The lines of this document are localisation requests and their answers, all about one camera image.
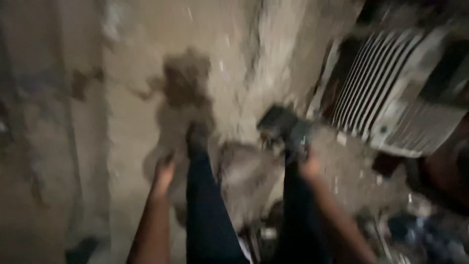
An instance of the fabric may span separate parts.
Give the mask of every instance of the fabric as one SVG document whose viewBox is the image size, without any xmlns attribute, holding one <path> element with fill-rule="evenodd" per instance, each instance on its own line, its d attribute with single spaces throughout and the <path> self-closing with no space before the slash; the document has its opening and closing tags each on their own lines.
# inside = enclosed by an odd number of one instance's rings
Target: fabric
<svg viewBox="0 0 469 264">
<path fill-rule="evenodd" d="M 314 197 L 297 163 L 285 169 L 284 226 L 274 263 L 330 263 Z M 249 263 L 231 224 L 206 153 L 191 157 L 187 185 L 187 262 Z"/>
</svg>

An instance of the shoe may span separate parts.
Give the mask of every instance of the shoe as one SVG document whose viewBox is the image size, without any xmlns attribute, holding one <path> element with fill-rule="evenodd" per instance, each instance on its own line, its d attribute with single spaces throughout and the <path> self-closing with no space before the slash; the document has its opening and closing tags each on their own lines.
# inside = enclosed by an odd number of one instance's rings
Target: shoe
<svg viewBox="0 0 469 264">
<path fill-rule="evenodd" d="M 186 133 L 187 154 L 190 157 L 207 153 L 209 130 L 205 124 L 192 122 Z"/>
</svg>

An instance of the jeans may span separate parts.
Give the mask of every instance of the jeans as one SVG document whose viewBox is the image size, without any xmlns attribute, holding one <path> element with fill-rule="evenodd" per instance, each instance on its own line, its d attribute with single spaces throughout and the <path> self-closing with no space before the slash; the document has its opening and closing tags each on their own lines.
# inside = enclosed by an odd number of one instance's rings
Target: jeans
<svg viewBox="0 0 469 264">
<path fill-rule="evenodd" d="M 207 153 L 190 157 L 187 182 L 187 263 L 249 263 L 233 229 Z M 274 263 L 330 263 L 314 195 L 296 162 L 285 168 L 284 224 Z"/>
</svg>

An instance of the cloth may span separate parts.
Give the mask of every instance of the cloth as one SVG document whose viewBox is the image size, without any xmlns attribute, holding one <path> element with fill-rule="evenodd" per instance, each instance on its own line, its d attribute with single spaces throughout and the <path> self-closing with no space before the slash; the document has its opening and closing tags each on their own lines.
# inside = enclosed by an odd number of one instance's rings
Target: cloth
<svg viewBox="0 0 469 264">
<path fill-rule="evenodd" d="M 187 181 L 187 262 L 247 264 L 206 152 L 190 157 Z M 274 263 L 330 263 L 314 196 L 296 162 L 285 168 L 284 225 Z"/>
</svg>

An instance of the dark stain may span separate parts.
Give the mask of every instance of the dark stain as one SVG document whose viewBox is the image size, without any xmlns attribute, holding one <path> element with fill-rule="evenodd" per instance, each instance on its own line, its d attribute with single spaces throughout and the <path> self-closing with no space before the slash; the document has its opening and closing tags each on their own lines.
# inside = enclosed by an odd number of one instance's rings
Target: dark stain
<svg viewBox="0 0 469 264">
<path fill-rule="evenodd" d="M 86 88 L 89 86 L 91 81 L 97 80 L 102 83 L 104 79 L 104 73 L 101 68 L 93 69 L 91 72 L 84 74 L 77 70 L 73 71 L 72 74 L 72 98 L 85 102 L 86 101 Z"/>
<path fill-rule="evenodd" d="M 204 122 L 214 129 L 212 101 L 207 95 L 207 82 L 211 70 L 209 57 L 193 48 L 179 55 L 164 58 L 164 77 L 153 76 L 148 79 L 148 93 L 132 90 L 143 101 L 151 99 L 156 92 L 162 92 L 166 101 L 155 111 L 155 123 L 160 129 L 157 145 L 146 156 L 143 169 L 145 177 L 152 182 L 156 162 L 169 153 L 184 156 L 178 163 L 170 198 L 174 203 L 178 220 L 184 225 L 186 214 L 186 176 L 189 160 L 185 157 L 185 134 L 193 121 Z"/>
</svg>

